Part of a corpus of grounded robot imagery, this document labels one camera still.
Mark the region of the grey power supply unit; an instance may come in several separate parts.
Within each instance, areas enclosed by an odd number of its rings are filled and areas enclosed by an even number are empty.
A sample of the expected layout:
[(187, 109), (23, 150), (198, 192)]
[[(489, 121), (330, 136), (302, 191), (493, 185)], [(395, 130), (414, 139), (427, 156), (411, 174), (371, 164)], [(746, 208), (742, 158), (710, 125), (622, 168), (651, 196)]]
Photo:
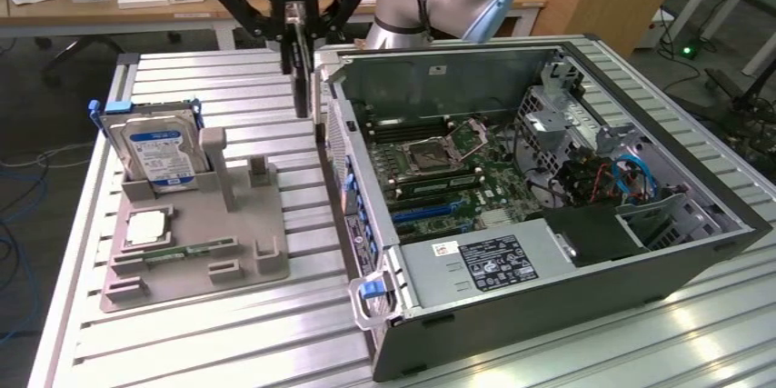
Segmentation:
[(402, 256), (423, 308), (513, 292), (577, 270), (543, 219), (407, 244)]

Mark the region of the CPU socket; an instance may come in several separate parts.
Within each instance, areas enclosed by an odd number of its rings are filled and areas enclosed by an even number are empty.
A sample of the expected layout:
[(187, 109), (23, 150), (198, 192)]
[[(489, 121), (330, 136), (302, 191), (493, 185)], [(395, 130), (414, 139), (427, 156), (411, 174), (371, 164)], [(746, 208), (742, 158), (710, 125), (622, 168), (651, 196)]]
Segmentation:
[(409, 166), (415, 174), (430, 174), (454, 167), (442, 138), (430, 138), (406, 146)]

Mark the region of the open socket cover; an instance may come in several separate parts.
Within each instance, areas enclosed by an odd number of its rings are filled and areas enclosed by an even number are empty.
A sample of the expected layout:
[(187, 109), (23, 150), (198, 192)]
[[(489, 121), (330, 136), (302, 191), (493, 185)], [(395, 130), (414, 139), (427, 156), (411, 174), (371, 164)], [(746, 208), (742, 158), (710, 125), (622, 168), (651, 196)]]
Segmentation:
[(451, 156), (465, 161), (489, 143), (489, 129), (475, 118), (466, 120), (447, 136)]

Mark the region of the graphics card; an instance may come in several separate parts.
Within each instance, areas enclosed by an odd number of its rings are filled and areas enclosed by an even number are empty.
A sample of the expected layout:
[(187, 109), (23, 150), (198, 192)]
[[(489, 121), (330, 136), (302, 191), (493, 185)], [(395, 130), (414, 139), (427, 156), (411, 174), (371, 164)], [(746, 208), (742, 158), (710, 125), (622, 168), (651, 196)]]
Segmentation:
[(315, 67), (314, 43), (307, 32), (305, 2), (286, 4), (285, 33), (281, 41), (282, 67), (291, 77), (297, 116), (307, 118), (311, 111), (311, 75)]

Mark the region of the green RAM stick bare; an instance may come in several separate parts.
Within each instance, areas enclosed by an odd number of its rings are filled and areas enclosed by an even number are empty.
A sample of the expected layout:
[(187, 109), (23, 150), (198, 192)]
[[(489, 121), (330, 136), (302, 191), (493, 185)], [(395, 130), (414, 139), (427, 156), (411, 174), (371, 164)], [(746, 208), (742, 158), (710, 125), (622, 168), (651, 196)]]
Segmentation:
[(238, 247), (237, 240), (225, 239), (210, 244), (194, 244), (146, 252), (142, 254), (142, 260), (147, 264), (163, 264), (202, 256), (218, 257), (233, 253)]

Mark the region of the black stand base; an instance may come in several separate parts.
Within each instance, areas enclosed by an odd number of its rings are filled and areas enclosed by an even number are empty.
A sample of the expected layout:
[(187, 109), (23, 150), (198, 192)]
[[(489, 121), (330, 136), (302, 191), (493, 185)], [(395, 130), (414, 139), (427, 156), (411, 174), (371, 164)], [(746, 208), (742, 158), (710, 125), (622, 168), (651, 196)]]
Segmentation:
[(743, 90), (729, 75), (719, 69), (707, 69), (709, 84), (719, 88), (729, 101), (714, 111), (715, 122), (725, 128), (746, 128), (751, 123), (762, 127), (776, 126), (776, 100), (769, 100), (761, 94), (767, 81), (776, 73), (776, 60), (763, 70), (750, 87)]

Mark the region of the black office chair base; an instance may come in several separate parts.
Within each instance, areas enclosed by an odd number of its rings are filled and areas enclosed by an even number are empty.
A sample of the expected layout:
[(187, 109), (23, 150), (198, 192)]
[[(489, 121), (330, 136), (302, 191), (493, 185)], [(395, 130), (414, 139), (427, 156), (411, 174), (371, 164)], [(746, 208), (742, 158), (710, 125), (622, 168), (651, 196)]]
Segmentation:
[(117, 55), (126, 53), (123, 47), (109, 35), (79, 36), (58, 53), (41, 71), (42, 81), (47, 87), (61, 86), (61, 77), (57, 75), (55, 70), (93, 45), (106, 46)]

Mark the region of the black plastic shroud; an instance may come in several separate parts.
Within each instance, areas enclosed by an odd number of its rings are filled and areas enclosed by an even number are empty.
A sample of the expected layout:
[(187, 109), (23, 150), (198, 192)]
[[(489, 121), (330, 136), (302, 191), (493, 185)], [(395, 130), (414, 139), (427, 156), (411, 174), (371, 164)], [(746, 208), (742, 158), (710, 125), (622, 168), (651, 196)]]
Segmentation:
[(574, 250), (573, 262), (578, 267), (649, 251), (630, 234), (627, 223), (611, 205), (557, 208), (547, 210), (543, 218)]

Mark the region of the wooden desk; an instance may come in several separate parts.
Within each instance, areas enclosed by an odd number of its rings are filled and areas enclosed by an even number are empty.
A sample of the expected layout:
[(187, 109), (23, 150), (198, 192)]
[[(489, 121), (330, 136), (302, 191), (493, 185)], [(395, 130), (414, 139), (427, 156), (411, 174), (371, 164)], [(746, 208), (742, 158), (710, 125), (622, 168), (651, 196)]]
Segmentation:
[[(505, 22), (510, 36), (529, 36), (546, 0), (514, 0)], [(234, 30), (239, 23), (218, 0), (122, 9), (117, 0), (74, 3), (47, 0), (15, 5), (0, 0), (0, 38), (67, 35), (114, 35), (143, 32), (210, 30), (219, 50), (235, 50)]]

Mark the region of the tall metal disk bay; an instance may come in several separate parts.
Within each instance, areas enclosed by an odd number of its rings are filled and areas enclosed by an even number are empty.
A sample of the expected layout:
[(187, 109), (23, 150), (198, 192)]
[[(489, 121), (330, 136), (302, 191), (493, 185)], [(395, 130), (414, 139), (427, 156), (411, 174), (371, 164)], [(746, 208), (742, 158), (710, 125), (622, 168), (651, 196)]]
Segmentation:
[(557, 174), (581, 149), (595, 151), (597, 136), (606, 125), (598, 113), (567, 90), (545, 90), (534, 85), (517, 114), (518, 162)]

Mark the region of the hard disk with blue caddy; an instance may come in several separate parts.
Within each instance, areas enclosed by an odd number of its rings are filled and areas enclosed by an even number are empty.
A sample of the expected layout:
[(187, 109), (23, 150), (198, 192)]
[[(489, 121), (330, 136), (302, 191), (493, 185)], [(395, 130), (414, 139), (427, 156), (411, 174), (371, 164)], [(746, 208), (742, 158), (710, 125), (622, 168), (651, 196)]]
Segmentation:
[(195, 177), (210, 170), (199, 145), (205, 124), (197, 98), (146, 104), (94, 100), (87, 111), (131, 182), (149, 182), (158, 194), (195, 188)]

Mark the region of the grey parts rack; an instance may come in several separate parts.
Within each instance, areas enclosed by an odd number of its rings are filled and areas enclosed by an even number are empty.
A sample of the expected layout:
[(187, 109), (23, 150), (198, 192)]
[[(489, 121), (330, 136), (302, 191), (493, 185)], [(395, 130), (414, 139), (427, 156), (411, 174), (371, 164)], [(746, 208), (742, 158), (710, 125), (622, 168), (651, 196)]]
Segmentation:
[[(255, 155), (249, 164), (229, 167), (227, 135), (221, 128), (203, 129), (199, 144), (211, 170), (195, 177), (194, 189), (157, 194), (146, 183), (123, 184), (101, 293), (106, 313), (269, 283), (290, 275), (275, 166), (263, 155)], [(151, 211), (167, 215), (166, 234), (154, 243), (129, 246), (129, 219)], [(163, 264), (142, 260), (146, 252), (225, 239), (237, 240), (239, 247), (223, 256)]]

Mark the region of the low metal disk bay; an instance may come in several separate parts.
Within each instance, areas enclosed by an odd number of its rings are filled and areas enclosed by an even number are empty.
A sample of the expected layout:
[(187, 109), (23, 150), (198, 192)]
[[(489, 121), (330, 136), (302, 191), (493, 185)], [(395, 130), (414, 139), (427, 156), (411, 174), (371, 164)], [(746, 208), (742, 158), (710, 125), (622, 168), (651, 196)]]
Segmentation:
[(642, 205), (623, 204), (615, 211), (630, 235), (651, 251), (723, 234), (718, 221), (686, 194)]

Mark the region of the open black PC case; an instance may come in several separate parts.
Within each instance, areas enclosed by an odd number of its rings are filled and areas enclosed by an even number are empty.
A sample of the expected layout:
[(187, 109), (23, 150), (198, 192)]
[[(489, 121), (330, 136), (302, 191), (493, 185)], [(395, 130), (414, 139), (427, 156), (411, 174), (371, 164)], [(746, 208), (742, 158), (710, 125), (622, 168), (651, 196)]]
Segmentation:
[[(518, 162), (518, 107), (529, 89), (567, 90), (603, 118), (598, 148), (581, 149), (557, 174)], [(334, 45), (315, 57), (319, 153), (345, 251), (355, 323), (379, 381), (413, 375), (623, 310), (661, 303), (705, 270), (739, 255), (773, 227), (754, 201), (776, 191), (745, 163), (714, 166), (727, 147), (625, 59), (593, 37), (503, 38), (483, 45), (367, 50)], [(515, 131), (507, 150), (545, 209), (642, 205), (686, 194), (723, 234), (458, 304), (421, 306), (402, 272), (395, 226), (369, 157), (371, 117), (417, 120), (485, 114)], [(383, 280), (365, 300), (358, 286)]]

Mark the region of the green motherboard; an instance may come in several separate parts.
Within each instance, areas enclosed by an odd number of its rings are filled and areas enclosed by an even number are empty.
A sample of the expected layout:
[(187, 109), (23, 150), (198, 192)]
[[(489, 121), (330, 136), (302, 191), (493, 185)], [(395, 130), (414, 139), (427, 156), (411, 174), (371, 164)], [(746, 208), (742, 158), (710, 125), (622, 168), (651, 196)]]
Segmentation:
[[(470, 118), (479, 120), (487, 127), (489, 143), (465, 161), (459, 161), (451, 156), (447, 136)], [(527, 177), (518, 170), (515, 153), (507, 150), (511, 139), (505, 135), (515, 130), (507, 124), (501, 124), (498, 119), (479, 113), (458, 117), (441, 115), (417, 120), (381, 120), (371, 117), (365, 127), (369, 157), (386, 205), (397, 201), (397, 179), (429, 175), (413, 172), (406, 155), (406, 146), (422, 140), (442, 138), (454, 163), (451, 170), (430, 174), (470, 170), (486, 176), (486, 182), (479, 188), (447, 193), (453, 195), (453, 202), (462, 201), (462, 207), (454, 214), (403, 224), (393, 222), (402, 244), (515, 224), (545, 209), (531, 191)]]

